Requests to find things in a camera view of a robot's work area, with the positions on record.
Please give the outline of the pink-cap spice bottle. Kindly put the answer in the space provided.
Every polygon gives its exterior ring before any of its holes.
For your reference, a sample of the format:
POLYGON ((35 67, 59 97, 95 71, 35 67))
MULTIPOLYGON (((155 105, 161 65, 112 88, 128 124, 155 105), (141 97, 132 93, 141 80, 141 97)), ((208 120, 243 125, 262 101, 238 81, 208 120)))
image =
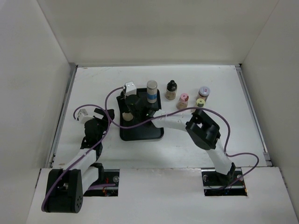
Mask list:
POLYGON ((177 109, 182 110, 188 107, 189 95, 187 93, 182 93, 177 102, 177 109))

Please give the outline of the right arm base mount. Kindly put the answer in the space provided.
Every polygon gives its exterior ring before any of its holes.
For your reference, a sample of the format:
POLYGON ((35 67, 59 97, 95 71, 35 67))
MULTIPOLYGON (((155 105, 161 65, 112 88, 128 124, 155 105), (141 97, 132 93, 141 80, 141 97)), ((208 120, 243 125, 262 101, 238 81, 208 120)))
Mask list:
POLYGON ((244 179, 237 180, 243 175, 240 168, 235 170, 230 180, 221 177, 214 169, 203 169, 201 175, 205 196, 247 196, 244 179))

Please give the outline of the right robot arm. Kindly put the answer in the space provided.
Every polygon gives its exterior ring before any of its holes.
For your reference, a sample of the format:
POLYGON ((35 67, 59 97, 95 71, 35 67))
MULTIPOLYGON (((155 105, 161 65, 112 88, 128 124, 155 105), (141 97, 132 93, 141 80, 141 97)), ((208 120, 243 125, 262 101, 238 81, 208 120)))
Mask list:
POLYGON ((138 95, 118 96, 120 137, 124 141, 157 140, 163 137, 164 129, 186 131, 194 144, 207 151, 214 164, 216 181, 229 185, 235 173, 235 164, 220 145, 220 126, 207 114, 207 110, 183 109, 167 113, 160 103, 150 106, 138 95))

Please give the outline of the purple-lid spice jar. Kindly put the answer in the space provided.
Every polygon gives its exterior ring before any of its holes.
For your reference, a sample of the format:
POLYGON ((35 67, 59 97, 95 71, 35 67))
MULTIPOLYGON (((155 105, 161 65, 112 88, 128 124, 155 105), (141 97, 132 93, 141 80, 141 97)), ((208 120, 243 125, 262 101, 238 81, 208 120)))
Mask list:
POLYGON ((198 98, 207 101, 208 96, 210 95, 210 92, 211 92, 211 90, 210 90, 209 87, 207 87, 207 86, 202 86, 202 87, 199 88, 199 91, 198 91, 198 98))

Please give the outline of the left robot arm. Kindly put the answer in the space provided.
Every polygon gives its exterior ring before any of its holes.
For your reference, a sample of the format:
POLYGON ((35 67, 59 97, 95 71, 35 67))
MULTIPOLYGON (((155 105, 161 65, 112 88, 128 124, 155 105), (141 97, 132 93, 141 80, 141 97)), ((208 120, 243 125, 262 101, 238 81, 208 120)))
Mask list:
POLYGON ((94 110, 102 115, 89 118, 85 123, 85 136, 79 153, 64 168, 52 169, 48 174, 45 198, 41 210, 47 213, 78 213, 83 205, 84 193, 94 189, 116 186, 105 176, 98 163, 103 146, 103 137, 114 119, 114 110, 94 110))

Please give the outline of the tall blue-band spice jar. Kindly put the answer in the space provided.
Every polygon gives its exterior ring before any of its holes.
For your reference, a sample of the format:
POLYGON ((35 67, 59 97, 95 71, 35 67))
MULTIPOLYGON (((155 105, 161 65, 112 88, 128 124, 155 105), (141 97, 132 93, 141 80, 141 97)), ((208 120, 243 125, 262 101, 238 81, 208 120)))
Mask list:
POLYGON ((147 101, 151 104, 157 101, 157 82, 155 80, 147 82, 147 101))

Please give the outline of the black knob-cap spice bottle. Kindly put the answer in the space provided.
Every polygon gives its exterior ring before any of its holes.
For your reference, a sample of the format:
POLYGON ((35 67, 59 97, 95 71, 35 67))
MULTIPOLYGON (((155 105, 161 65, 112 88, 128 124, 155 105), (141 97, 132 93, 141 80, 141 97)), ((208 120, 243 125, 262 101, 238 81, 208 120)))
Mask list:
POLYGON ((176 97, 176 92, 177 92, 177 84, 174 80, 171 80, 166 86, 165 97, 168 100, 174 100, 176 97))

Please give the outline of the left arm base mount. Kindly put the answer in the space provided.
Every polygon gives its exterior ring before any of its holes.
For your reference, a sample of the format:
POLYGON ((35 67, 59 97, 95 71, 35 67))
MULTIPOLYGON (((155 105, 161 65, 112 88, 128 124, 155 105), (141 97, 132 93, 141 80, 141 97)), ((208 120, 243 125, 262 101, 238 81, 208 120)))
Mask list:
POLYGON ((82 174, 83 196, 118 196, 119 169, 104 169, 102 163, 93 163, 82 174))

